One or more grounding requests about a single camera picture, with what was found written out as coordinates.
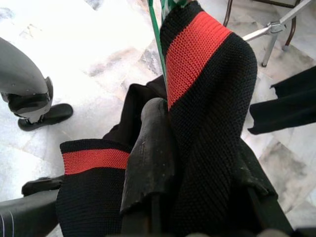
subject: marble floor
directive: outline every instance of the marble floor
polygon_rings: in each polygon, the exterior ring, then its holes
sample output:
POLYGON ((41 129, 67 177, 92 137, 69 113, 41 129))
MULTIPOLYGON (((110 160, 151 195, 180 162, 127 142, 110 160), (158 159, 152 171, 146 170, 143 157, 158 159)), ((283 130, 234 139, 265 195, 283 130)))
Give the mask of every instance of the marble floor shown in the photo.
MULTIPOLYGON (((17 117, 0 101, 0 201, 21 197, 22 185, 63 174, 59 144, 100 138, 119 121, 126 91, 161 74, 157 47, 144 0, 0 0, 0 37, 26 53, 50 76, 54 103, 69 103, 67 121, 23 132, 17 117)), ((227 0, 200 0, 224 21, 227 0)), ((240 36, 283 16, 288 9, 234 0, 228 28, 240 36)), ((266 68, 260 66, 270 36, 250 42, 258 60, 252 103, 276 98, 270 86, 316 65, 316 1, 297 18, 287 52, 281 47, 290 25, 276 42, 266 68)), ((316 124, 242 138, 253 149, 279 194, 293 227, 316 226, 316 124)), ((51 237, 62 236, 56 228, 51 237)))

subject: chair leg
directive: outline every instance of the chair leg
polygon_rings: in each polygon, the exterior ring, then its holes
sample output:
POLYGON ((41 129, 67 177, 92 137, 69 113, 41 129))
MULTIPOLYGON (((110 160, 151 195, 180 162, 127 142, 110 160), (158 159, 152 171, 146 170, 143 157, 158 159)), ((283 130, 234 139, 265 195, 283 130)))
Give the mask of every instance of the chair leg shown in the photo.
MULTIPOLYGON (((295 6, 297 6, 299 3, 300 3, 301 0, 296 0, 295 2, 295 6)), ((293 36, 294 36, 294 33, 295 33, 295 30, 296 30, 296 17, 294 17, 292 19, 292 27, 291 27, 291 32, 290 32, 290 35, 288 36, 287 38, 287 41, 285 43, 285 45, 282 47, 282 49, 284 51, 287 51, 288 50, 288 47, 293 39, 293 36)))
POLYGON ((225 16, 225 20, 223 23, 223 26, 225 26, 225 27, 227 26, 228 21, 229 21, 229 17, 231 16, 232 5, 233 5, 233 0, 228 0, 226 16, 225 16))
POLYGON ((264 56, 264 58, 263 58, 263 62, 262 62, 262 64, 261 64, 261 66, 264 67, 264 68, 267 66, 268 61, 269 61, 270 56, 271 56, 271 53, 272 53, 272 50, 273 50, 273 47, 274 47, 274 45, 276 44, 277 35, 278 35, 278 34, 272 35, 272 37, 271 37, 271 39, 270 39, 270 42, 269 42, 269 44, 268 44, 268 47, 267 47, 265 56, 264 56))

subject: red stripe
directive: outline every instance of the red stripe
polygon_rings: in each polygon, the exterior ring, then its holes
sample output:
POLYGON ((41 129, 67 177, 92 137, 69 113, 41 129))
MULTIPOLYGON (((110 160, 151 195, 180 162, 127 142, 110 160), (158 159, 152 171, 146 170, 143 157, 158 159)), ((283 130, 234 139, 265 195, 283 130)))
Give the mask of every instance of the red stripe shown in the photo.
POLYGON ((92 168, 126 169, 129 153, 115 150, 84 150, 64 153, 65 174, 78 174, 92 168))
POLYGON ((203 11, 173 40, 166 55, 169 109, 190 88, 230 33, 203 11))

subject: green strap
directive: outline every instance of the green strap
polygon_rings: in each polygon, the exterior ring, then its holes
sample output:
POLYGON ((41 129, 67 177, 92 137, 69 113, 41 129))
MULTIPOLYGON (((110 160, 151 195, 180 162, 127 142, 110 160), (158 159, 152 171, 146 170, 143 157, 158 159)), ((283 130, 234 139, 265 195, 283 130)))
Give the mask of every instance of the green strap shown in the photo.
POLYGON ((148 5, 149 5, 150 18, 152 20, 153 29, 154 29, 154 33, 155 33, 157 48, 158 48, 158 52, 159 52, 159 56, 160 56, 160 62, 161 62, 161 67, 162 67, 162 72, 163 72, 164 83, 167 85, 166 66, 164 63, 164 57, 163 57, 162 49, 161 49, 160 31, 159 31, 159 27, 157 24, 156 15, 155 15, 154 7, 153 7, 153 0, 148 0, 148 5))
MULTIPOLYGON (((157 19, 153 7, 153 0, 148 0, 148 6, 149 6, 149 13, 150 13, 150 18, 152 20, 152 25, 155 33, 155 38, 156 38, 156 43, 159 51, 159 56, 160 56, 160 62, 161 62, 161 67, 162 67, 162 72, 163 72, 163 78, 164 82, 167 85, 167 77, 166 77, 166 66, 164 63, 164 57, 162 54, 162 49, 161 49, 161 43, 160 43, 160 31, 159 27, 157 24, 157 19)), ((162 22, 166 18, 166 16, 170 13, 170 11, 175 8, 176 6, 181 6, 185 7, 191 0, 161 0, 161 17, 162 17, 162 22)))

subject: black knitted sock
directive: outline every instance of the black knitted sock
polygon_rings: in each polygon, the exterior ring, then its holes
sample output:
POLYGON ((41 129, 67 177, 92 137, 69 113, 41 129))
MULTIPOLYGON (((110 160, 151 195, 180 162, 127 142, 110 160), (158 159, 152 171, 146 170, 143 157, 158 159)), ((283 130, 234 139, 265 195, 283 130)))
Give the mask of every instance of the black knitted sock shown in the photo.
POLYGON ((160 39, 184 172, 172 231, 218 234, 228 215, 234 159, 256 80, 255 55, 196 1, 172 10, 160 39))
POLYGON ((56 210, 65 237, 120 232, 120 200, 131 147, 104 139, 61 144, 65 179, 56 210))

